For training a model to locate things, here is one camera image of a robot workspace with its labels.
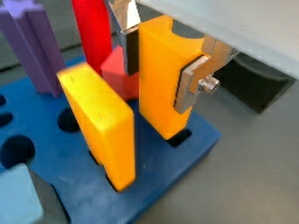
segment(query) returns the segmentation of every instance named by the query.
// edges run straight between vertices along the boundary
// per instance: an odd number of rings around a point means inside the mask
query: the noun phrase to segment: metal bracket
[[[140,17],[135,0],[108,0],[108,8],[114,15],[120,45],[124,49],[126,74],[139,71],[139,35]]]
[[[221,83],[213,78],[213,74],[239,54],[237,49],[209,35],[205,36],[202,52],[203,55],[182,69],[174,102],[175,110],[180,114],[195,104],[201,92],[209,94],[215,92]]]

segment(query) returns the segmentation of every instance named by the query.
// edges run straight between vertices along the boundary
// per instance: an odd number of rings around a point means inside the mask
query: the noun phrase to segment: orange block
[[[87,63],[62,70],[59,80],[90,151],[123,191],[136,178],[134,111]]]
[[[184,129],[193,109],[182,115],[174,100],[180,70],[202,55],[203,39],[172,33],[174,20],[162,16],[139,26],[140,113],[168,140]]]
[[[116,93],[126,100],[139,97],[139,73],[127,76],[124,67],[124,52],[119,45],[107,57],[102,65],[102,75],[107,84],[115,89]]]

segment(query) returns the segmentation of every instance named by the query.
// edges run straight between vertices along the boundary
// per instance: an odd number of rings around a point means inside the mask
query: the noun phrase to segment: purple block
[[[43,6],[34,0],[4,0],[0,29],[38,93],[59,97],[62,85],[56,73],[66,65]]]

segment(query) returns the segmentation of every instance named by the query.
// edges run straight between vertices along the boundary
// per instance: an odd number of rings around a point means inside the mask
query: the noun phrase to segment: orange rectangular block
[[[123,191],[136,178],[134,111],[87,63],[59,79],[91,153]]]
[[[189,122],[193,109],[182,115],[174,101],[180,70],[202,55],[203,39],[182,38],[172,33],[174,20],[162,16],[139,26],[140,113],[168,140]]]

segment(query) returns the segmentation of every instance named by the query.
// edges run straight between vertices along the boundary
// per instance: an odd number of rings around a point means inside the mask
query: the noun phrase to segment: screw
[[[207,76],[205,79],[201,80],[201,87],[199,90],[206,92],[209,95],[213,95],[221,85],[221,81],[217,80],[214,77]]]

